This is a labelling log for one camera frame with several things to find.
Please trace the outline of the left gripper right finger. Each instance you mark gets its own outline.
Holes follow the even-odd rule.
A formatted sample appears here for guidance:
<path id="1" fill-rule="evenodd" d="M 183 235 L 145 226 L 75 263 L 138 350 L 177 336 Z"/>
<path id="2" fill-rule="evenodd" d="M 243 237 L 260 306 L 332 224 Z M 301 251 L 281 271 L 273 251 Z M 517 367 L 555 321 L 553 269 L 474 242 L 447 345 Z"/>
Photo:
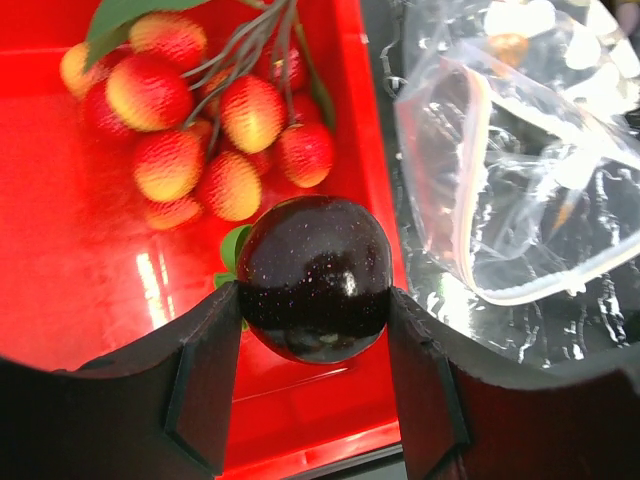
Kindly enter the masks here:
<path id="1" fill-rule="evenodd" d="M 390 294 L 392 380 L 411 479 L 635 479 L 639 349 L 549 369 L 510 360 Z"/>

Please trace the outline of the fake cherry bunch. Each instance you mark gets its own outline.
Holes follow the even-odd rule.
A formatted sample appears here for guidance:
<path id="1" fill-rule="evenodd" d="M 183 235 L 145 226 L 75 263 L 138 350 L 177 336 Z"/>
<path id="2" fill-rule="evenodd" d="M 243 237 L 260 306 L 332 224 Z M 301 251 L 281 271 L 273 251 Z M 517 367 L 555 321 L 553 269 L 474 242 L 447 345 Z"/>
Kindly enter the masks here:
<path id="1" fill-rule="evenodd" d="M 332 109 L 297 5 L 255 8 L 213 52 L 187 1 L 105 1 L 60 61 L 86 130 L 130 151 L 152 229 L 204 212 L 247 220 L 271 170 L 306 191 L 333 167 Z"/>

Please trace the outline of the fake dark purple plum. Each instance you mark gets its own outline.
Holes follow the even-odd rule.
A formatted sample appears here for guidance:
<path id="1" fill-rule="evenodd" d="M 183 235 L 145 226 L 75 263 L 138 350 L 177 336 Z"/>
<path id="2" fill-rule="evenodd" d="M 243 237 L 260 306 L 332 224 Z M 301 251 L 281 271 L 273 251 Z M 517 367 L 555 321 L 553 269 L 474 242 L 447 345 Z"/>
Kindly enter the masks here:
<path id="1" fill-rule="evenodd" d="M 236 273 L 251 332 L 286 359 L 337 364 L 371 347 L 386 326 L 390 243 L 354 201 L 311 195 L 272 207 L 251 227 Z"/>

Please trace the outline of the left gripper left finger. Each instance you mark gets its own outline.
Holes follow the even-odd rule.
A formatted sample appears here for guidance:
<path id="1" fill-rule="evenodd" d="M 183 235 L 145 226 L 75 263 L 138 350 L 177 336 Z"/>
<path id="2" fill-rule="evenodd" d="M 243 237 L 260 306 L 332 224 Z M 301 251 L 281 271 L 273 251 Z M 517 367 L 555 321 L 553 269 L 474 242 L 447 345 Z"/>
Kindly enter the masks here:
<path id="1" fill-rule="evenodd" d="M 223 472 L 241 315 L 228 283 L 75 371 L 1 362 L 5 479 L 213 479 Z"/>

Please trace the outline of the polka dot zip bag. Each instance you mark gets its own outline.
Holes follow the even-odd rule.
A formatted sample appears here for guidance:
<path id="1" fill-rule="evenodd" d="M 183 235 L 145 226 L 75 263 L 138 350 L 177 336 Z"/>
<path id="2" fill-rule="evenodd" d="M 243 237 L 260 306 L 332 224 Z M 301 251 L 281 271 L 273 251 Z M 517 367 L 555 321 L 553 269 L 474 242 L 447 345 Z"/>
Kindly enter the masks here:
<path id="1" fill-rule="evenodd" d="M 639 342 L 639 60 L 601 1 L 407 1 L 394 102 L 423 308 L 547 368 Z"/>

